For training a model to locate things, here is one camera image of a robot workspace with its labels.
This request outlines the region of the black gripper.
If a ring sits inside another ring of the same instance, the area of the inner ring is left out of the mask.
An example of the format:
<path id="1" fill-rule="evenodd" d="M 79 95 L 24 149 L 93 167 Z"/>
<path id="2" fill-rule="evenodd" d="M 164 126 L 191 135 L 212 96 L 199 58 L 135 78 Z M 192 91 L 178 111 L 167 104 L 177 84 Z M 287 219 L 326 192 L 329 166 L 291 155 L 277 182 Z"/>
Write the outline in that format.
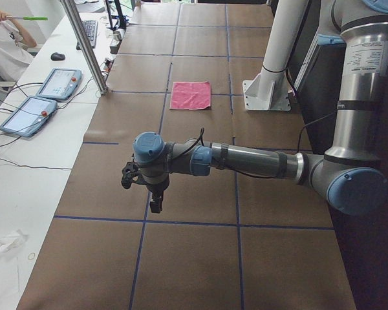
<path id="1" fill-rule="evenodd" d="M 164 180 L 157 184 L 148 184 L 146 187 L 152 194 L 151 201 L 149 202 L 151 212 L 160 214 L 162 212 L 164 191 L 169 187 L 169 180 Z"/>

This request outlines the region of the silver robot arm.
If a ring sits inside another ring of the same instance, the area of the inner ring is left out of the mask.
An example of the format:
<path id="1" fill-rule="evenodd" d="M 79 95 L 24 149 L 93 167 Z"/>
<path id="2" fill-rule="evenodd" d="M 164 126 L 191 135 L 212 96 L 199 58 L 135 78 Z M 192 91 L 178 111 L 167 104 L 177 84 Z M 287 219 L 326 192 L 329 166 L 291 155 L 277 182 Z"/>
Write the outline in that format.
<path id="1" fill-rule="evenodd" d="M 345 46 L 334 139 L 323 155 L 290 155 L 201 138 L 179 144 L 144 132 L 133 141 L 133 159 L 123 168 L 122 186 L 146 186 L 152 194 L 151 211 L 159 213 L 171 173 L 207 176 L 211 168 L 230 169 L 308 185 L 349 215 L 381 206 L 388 183 L 378 170 L 374 149 L 388 70 L 388 1 L 323 1 L 314 41 Z"/>

